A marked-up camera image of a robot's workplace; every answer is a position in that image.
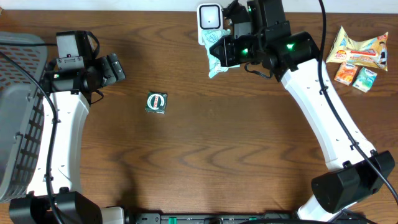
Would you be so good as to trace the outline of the teal tissue pack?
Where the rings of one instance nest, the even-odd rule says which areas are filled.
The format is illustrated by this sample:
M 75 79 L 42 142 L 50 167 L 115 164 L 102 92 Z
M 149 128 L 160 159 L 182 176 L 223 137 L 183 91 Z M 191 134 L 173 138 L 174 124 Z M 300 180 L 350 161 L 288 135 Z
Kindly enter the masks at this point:
M 358 76 L 353 83 L 353 87 L 366 93 L 371 89 L 376 77 L 377 73 L 363 67 L 359 71 Z

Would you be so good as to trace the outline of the cream snack bag blue trim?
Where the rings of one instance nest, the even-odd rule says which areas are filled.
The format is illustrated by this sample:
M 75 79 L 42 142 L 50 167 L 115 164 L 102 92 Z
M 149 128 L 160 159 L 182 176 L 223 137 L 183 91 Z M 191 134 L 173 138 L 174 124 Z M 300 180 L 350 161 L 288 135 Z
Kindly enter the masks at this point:
M 350 63 L 388 71 L 387 40 L 389 33 L 365 41 L 355 41 L 340 27 L 326 63 Z

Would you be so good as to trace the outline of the orange white tissue pack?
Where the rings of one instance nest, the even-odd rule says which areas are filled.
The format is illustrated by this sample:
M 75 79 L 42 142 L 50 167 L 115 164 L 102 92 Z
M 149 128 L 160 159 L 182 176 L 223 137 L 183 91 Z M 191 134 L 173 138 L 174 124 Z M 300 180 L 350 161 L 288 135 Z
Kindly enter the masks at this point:
M 358 71 L 357 65 L 343 62 L 340 65 L 340 67 L 334 77 L 334 81 L 337 81 L 344 85 L 349 86 L 352 83 L 353 78 L 355 77 L 357 71 Z

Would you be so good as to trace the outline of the dark green square packet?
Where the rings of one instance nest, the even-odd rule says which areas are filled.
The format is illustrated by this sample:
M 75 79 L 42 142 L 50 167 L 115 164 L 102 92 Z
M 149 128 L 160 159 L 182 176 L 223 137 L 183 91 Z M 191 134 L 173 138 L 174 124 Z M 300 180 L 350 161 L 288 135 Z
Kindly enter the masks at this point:
M 149 92 L 145 110 L 148 113 L 165 114 L 167 97 L 166 93 Z

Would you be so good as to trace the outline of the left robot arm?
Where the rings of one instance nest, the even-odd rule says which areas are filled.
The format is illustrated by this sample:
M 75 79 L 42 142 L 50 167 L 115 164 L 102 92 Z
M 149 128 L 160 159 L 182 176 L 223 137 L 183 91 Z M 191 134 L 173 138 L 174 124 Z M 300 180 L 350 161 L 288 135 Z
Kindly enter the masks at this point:
M 58 57 L 30 34 L 1 33 L 1 202 L 13 223 L 128 223 L 81 191 L 81 140 L 92 95 L 124 79 L 92 32 L 58 32 Z

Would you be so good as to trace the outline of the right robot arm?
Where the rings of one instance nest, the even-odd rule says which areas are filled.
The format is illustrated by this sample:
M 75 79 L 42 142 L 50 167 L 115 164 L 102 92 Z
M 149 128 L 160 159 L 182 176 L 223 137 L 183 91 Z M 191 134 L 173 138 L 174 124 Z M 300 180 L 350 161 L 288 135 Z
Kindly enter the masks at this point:
M 328 172 L 311 182 L 312 196 L 294 214 L 264 223 L 333 223 L 363 220 L 350 207 L 389 186 L 395 167 L 389 151 L 378 152 L 352 120 L 333 88 L 323 45 L 308 32 L 292 33 L 280 1 L 231 2 L 220 11 L 233 31 L 210 47 L 224 67 L 262 65 L 293 96 L 320 144 Z

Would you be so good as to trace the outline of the light teal crinkled packet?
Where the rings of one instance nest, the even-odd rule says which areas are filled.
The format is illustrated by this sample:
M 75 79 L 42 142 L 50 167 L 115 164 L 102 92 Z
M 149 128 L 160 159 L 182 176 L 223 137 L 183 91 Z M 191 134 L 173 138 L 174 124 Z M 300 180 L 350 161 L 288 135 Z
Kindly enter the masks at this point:
M 220 72 L 228 71 L 229 67 L 222 67 L 221 62 L 218 58 L 210 54 L 210 47 L 212 47 L 217 41 L 219 41 L 223 36 L 230 35 L 230 29 L 221 30 L 203 30 L 201 33 L 201 39 L 206 48 L 207 57 L 209 61 L 209 78 L 213 78 L 216 74 Z

